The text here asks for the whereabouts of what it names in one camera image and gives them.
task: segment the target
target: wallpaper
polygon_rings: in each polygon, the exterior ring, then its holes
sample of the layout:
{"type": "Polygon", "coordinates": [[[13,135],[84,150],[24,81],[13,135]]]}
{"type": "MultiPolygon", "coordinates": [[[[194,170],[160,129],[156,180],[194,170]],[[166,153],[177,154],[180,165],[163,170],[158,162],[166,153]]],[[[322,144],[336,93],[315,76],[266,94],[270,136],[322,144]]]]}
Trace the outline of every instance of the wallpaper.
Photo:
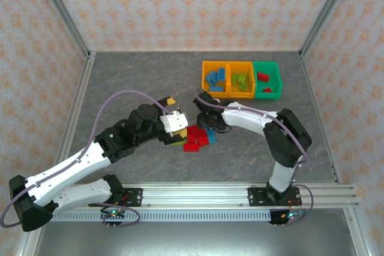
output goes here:
{"type": "MultiPolygon", "coordinates": [[[[53,165],[84,59],[49,0],[0,0],[0,209],[8,181],[53,165]]],[[[17,220],[13,209],[6,222],[17,220]]],[[[0,228],[14,255],[22,229],[0,228]]]]}
{"type": "Polygon", "coordinates": [[[335,160],[384,251],[384,0],[339,0],[306,66],[335,160]]]}
{"type": "Polygon", "coordinates": [[[63,0],[91,50],[299,50],[326,0],[63,0]]]}

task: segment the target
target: red lego brick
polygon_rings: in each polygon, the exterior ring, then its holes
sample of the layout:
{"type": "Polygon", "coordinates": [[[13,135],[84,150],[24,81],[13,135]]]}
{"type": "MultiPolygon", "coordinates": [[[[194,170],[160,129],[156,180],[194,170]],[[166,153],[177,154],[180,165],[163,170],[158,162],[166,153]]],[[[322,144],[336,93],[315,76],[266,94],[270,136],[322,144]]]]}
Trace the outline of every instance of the red lego brick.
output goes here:
{"type": "Polygon", "coordinates": [[[188,135],[187,136],[187,143],[196,143],[196,136],[195,135],[188,135]]]}
{"type": "Polygon", "coordinates": [[[184,143],[183,151],[184,152],[198,152],[200,149],[197,143],[184,143]]]}
{"type": "Polygon", "coordinates": [[[199,137],[197,139],[197,142],[199,144],[200,147],[204,147],[204,146],[207,146],[209,144],[209,140],[208,140],[208,137],[205,136],[205,137],[199,137]]]}
{"type": "Polygon", "coordinates": [[[268,74],[264,74],[264,73],[260,73],[258,72],[257,73],[257,79],[262,81],[262,82],[268,82],[269,80],[269,75],[268,74]]]}
{"type": "Polygon", "coordinates": [[[187,135],[193,135],[197,131],[197,125],[187,127],[187,135]]]}
{"type": "Polygon", "coordinates": [[[200,137],[207,137],[208,134],[206,133],[205,129],[198,129],[194,135],[196,136],[197,139],[199,139],[200,137]]]}

